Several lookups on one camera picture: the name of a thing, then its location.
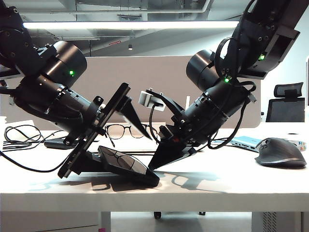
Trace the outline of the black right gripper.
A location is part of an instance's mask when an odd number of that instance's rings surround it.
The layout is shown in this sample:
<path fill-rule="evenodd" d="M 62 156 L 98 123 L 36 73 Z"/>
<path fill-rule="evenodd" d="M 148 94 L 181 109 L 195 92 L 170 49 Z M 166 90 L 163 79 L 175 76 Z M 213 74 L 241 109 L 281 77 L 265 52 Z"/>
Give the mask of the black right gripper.
<path fill-rule="evenodd" d="M 201 145 L 200 112 L 179 112 L 171 120 L 172 125 L 160 127 L 161 141 L 148 164 L 149 169 L 157 169 L 194 155 L 195 149 L 185 149 Z"/>

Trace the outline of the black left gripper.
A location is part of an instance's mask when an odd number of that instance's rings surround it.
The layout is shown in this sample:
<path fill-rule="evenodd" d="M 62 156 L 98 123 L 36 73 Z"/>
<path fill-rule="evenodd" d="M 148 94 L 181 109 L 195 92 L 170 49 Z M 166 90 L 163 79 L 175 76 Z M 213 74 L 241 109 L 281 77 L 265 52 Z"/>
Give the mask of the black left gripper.
<path fill-rule="evenodd" d="M 151 140 L 146 127 L 141 123 L 131 103 L 132 99 L 126 96 L 129 91 L 130 87 L 127 83 L 122 83 L 116 90 L 106 107 L 95 118 L 88 132 L 79 139 L 77 146 L 65 159 L 57 174 L 60 178 L 68 177 L 72 172 L 76 174 L 82 172 L 109 172 L 103 164 L 101 155 L 89 152 L 88 148 L 99 134 L 105 134 L 104 125 L 115 111 L 129 123 L 126 128 L 129 129 L 134 138 L 146 137 Z"/>

